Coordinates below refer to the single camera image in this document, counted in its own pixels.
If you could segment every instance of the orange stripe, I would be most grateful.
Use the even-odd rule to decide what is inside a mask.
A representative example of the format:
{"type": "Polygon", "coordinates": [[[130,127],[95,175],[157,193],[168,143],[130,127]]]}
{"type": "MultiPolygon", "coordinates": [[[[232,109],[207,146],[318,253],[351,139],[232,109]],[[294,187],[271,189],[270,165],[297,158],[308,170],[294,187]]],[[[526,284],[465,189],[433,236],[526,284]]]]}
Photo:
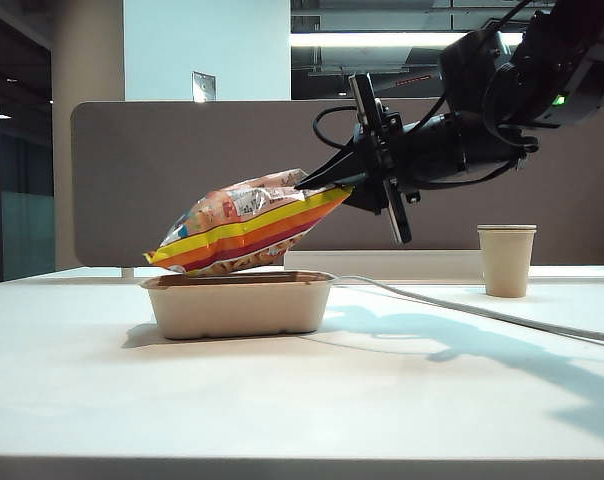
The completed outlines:
{"type": "Polygon", "coordinates": [[[263,238],[275,236],[280,232],[289,230],[295,225],[302,225],[319,219],[324,215],[327,215],[340,203],[342,203],[342,199],[298,213],[292,217],[283,218],[282,220],[265,225],[264,227],[253,230],[245,235],[221,238],[216,242],[205,245],[204,247],[160,260],[159,262],[154,263],[154,265],[164,268],[168,268],[172,265],[188,265],[189,263],[211,257],[216,252],[242,248],[252,243],[256,243],[263,238]]]}

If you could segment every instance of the paper tray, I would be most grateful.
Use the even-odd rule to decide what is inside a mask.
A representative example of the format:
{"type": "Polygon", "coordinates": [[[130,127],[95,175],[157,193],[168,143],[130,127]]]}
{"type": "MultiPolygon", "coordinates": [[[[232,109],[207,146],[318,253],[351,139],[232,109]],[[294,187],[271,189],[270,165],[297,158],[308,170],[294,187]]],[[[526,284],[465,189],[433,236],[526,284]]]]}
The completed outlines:
{"type": "Polygon", "coordinates": [[[335,277],[312,271],[165,275],[140,284],[166,338],[236,337],[317,330],[335,277]]]}

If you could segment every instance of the white cable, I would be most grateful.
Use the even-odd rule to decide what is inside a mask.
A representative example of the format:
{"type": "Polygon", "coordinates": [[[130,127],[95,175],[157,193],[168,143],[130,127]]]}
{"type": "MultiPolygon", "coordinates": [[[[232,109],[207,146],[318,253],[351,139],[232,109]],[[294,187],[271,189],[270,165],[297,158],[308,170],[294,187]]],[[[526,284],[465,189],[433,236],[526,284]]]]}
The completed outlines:
{"type": "Polygon", "coordinates": [[[560,325],[553,325],[550,323],[537,322],[535,320],[528,320],[526,318],[516,317],[514,315],[508,315],[506,313],[496,312],[494,310],[487,310],[485,308],[474,307],[472,305],[465,305],[463,303],[449,302],[447,300],[440,300],[437,298],[429,297],[426,295],[420,295],[418,293],[407,292],[400,290],[399,288],[392,287],[386,283],[379,282],[367,277],[361,277],[359,275],[341,275],[337,277],[337,280],[359,280],[361,282],[370,283],[376,287],[383,288],[390,292],[403,297],[408,297],[411,300],[417,300],[419,302],[428,303],[430,305],[436,305],[438,307],[448,308],[450,310],[457,310],[459,312],[470,313],[473,315],[479,315],[482,317],[492,318],[500,320],[502,322],[508,322],[522,327],[534,328],[536,330],[542,330],[544,332],[553,333],[555,335],[564,335],[578,339],[590,339],[604,342],[604,333],[593,330],[583,330],[581,328],[563,327],[560,325]]]}

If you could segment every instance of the snack bag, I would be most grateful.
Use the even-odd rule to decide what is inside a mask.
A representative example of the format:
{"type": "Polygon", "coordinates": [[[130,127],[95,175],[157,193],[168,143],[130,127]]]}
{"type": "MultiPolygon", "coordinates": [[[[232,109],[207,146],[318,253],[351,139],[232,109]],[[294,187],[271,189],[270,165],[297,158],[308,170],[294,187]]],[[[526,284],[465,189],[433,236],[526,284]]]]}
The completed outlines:
{"type": "Polygon", "coordinates": [[[208,193],[171,227],[153,265],[188,276],[268,265],[284,255],[351,193],[350,188],[296,190],[300,169],[266,175],[208,193]]]}

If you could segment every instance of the green led light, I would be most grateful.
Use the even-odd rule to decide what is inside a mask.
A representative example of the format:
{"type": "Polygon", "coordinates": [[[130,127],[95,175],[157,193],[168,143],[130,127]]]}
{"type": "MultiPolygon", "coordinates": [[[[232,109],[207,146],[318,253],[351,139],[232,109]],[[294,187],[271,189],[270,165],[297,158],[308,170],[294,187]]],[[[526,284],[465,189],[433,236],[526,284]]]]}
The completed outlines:
{"type": "Polygon", "coordinates": [[[565,95],[558,95],[557,97],[555,97],[555,100],[553,100],[553,103],[551,105],[564,105],[564,103],[566,102],[566,96],[565,95]]]}

